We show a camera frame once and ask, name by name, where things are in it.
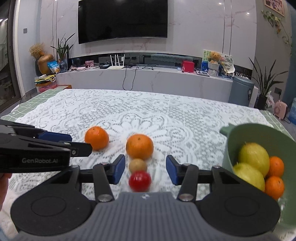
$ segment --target red fruit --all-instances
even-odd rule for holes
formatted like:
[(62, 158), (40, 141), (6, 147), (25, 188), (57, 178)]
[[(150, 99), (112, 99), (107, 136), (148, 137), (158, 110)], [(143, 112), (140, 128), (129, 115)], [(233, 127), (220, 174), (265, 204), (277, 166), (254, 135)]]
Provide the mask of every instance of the red fruit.
[(134, 192), (146, 192), (150, 187), (151, 177), (145, 171), (137, 171), (131, 175), (128, 184)]

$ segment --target potted plant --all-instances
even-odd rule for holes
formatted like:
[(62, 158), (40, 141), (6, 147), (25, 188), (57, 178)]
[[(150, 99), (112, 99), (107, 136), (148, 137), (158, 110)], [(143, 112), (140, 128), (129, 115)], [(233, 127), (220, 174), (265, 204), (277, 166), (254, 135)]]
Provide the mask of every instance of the potted plant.
[(255, 108), (258, 108), (259, 110), (264, 110), (265, 109), (265, 103), (266, 103), (266, 100), (267, 100), (267, 93), (269, 92), (269, 89), (275, 85), (275, 84), (279, 84), (279, 83), (283, 83), (283, 81), (275, 81), (274, 79), (281, 75), (281, 74), (284, 74), (284, 73), (287, 73), (288, 71), (284, 71), (284, 72), (281, 72), (279, 74), (271, 74), (271, 71), (276, 63), (276, 60), (274, 61), (273, 65), (271, 66), (270, 70), (269, 70), (269, 74), (267, 75), (266, 73), (266, 66), (265, 66), (265, 72), (264, 72), (264, 76), (262, 74), (262, 71), (261, 71), (261, 68), (260, 68), (260, 65), (255, 57), (255, 61), (259, 67), (259, 71), (260, 71), (260, 74), (255, 66), (255, 64), (253, 63), (253, 61), (250, 59), (250, 61), (252, 62), (252, 65), (258, 75), (258, 79), (255, 78), (255, 77), (252, 77), (253, 79), (255, 79), (259, 85), (259, 90), (260, 90), (260, 95), (259, 95), (259, 99), (258, 99), (258, 102), (256, 104), (256, 107)]
[(67, 41), (74, 35), (75, 33), (73, 33), (67, 40), (65, 38), (65, 42), (63, 43), (63, 38), (62, 40), (59, 41), (59, 38), (57, 39), (57, 47), (51, 46), (52, 48), (56, 49), (58, 55), (59, 55), (59, 68), (61, 70), (61, 73), (64, 73), (67, 71), (68, 67), (67, 67), (67, 63), (65, 61), (65, 57), (67, 55), (67, 53), (69, 53), (70, 49), (73, 47), (73, 45), (71, 45), (69, 47), (69, 45), (67, 44)]

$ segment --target snake plant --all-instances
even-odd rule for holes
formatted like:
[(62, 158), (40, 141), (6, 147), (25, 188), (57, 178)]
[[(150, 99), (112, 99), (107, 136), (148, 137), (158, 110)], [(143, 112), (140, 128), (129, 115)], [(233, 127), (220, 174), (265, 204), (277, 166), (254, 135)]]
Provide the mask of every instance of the snake plant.
[(267, 75), (266, 73), (266, 66), (265, 66), (265, 71), (264, 71), (264, 76), (263, 76), (263, 73), (261, 71), (261, 68), (260, 68), (260, 65), (255, 57), (255, 61), (259, 67), (259, 71), (260, 73), (258, 72), (255, 64), (253, 63), (253, 61), (250, 59), (250, 61), (252, 62), (252, 65), (258, 75), (258, 79), (256, 79), (255, 77), (252, 77), (253, 79), (255, 79), (257, 81), (257, 83), (259, 84), (259, 89), (260, 89), (260, 94), (263, 95), (264, 97), (267, 95), (267, 93), (269, 92), (269, 89), (275, 85), (275, 84), (279, 84), (279, 83), (283, 83), (283, 81), (275, 81), (274, 79), (281, 75), (281, 74), (284, 74), (284, 73), (287, 73), (288, 71), (284, 71), (284, 72), (281, 72), (279, 74), (271, 74), (271, 71), (276, 63), (276, 60), (274, 61), (273, 65), (271, 66), (270, 70), (269, 70), (269, 74)]
[(73, 45), (71, 45), (69, 47), (69, 45), (67, 44), (67, 41), (74, 35), (75, 33), (73, 33), (67, 40), (65, 38), (65, 42), (63, 43), (63, 38), (60, 41), (59, 38), (57, 39), (57, 47), (51, 46), (52, 48), (56, 49), (57, 53), (59, 54), (59, 58), (61, 61), (63, 61), (65, 59), (66, 54), (70, 51), (70, 49), (73, 47)]

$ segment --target teddy bear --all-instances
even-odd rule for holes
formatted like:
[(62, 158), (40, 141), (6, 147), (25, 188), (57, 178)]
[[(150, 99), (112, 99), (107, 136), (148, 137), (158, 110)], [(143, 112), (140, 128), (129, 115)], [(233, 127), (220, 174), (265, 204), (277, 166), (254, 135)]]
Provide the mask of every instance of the teddy bear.
[(221, 55), (218, 52), (211, 52), (210, 56), (207, 58), (211, 63), (219, 63), (221, 59)]

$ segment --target gold vase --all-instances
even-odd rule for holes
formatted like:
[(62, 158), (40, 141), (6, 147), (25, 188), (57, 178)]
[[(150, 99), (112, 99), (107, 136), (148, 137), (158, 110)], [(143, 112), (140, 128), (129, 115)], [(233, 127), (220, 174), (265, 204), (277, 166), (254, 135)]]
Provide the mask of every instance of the gold vase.
[(37, 62), (38, 68), (42, 74), (49, 75), (52, 73), (52, 71), (47, 66), (47, 63), (51, 61), (54, 61), (54, 57), (52, 54), (45, 54), (41, 56), (40, 59), (38, 59), (38, 62)]

